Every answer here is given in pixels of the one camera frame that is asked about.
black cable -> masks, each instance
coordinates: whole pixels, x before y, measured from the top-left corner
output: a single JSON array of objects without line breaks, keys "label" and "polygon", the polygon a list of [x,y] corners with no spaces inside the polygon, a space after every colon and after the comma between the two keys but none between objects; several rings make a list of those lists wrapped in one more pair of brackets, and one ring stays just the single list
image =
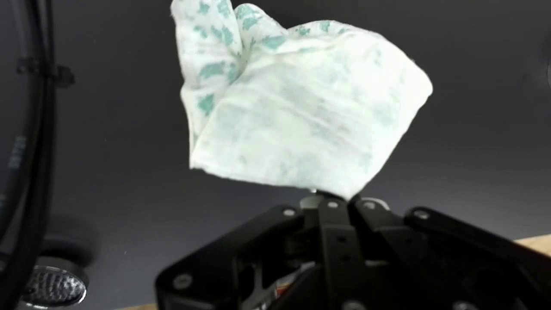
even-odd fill
[{"label": "black cable", "polygon": [[[31,3],[31,0],[26,0],[24,3],[21,0],[14,0],[14,5],[19,9],[21,29],[24,29],[22,36],[29,34],[26,33],[27,28],[34,28],[36,31],[41,28],[38,41],[41,46],[41,57],[38,59],[38,62],[46,64],[46,67],[50,67],[50,60],[53,60],[50,2],[40,0],[40,5]],[[55,81],[48,74],[29,76],[36,76],[43,81],[40,88],[31,88],[31,91],[34,93],[33,98],[36,98],[34,105],[40,110],[41,121],[38,122],[40,131],[36,139],[36,157],[33,157],[27,198],[24,203],[17,243],[14,251],[10,253],[10,258],[3,272],[0,274],[0,310],[12,310],[17,307],[21,291],[24,289],[33,272],[36,257],[40,255],[50,210],[52,162],[55,139]]]},{"label": "black cable", "polygon": [[[12,0],[17,19],[22,59],[43,59],[43,40],[38,26],[36,7],[33,0]],[[36,153],[38,129],[41,121],[43,79],[34,74],[21,74],[22,79],[22,114],[24,121],[12,139],[10,157],[0,179],[0,241],[21,205],[26,183],[31,174],[33,155]]]}]

crumpled fabric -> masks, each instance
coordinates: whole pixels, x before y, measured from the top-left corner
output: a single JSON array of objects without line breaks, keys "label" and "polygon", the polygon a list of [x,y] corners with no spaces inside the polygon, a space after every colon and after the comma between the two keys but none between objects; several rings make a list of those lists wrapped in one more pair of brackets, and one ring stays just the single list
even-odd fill
[{"label": "crumpled fabric", "polygon": [[384,36],[337,21],[282,28],[255,5],[174,0],[189,167],[351,200],[432,93]]}]

